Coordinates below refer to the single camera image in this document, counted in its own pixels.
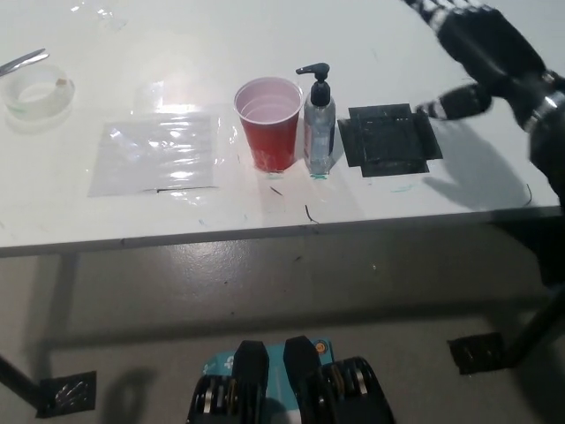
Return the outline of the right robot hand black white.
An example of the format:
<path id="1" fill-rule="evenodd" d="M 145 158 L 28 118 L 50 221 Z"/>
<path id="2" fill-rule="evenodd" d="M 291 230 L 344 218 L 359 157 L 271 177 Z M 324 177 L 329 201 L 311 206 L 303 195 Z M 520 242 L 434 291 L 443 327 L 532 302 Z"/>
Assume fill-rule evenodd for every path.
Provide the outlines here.
<path id="1" fill-rule="evenodd" d="M 547 67 L 541 56 L 503 14 L 479 1 L 408 1 L 433 30 L 438 43 L 474 82 L 418 110 L 428 117 L 453 121 L 488 110 L 494 97 L 505 100 L 517 124 L 526 128 L 548 93 Z"/>

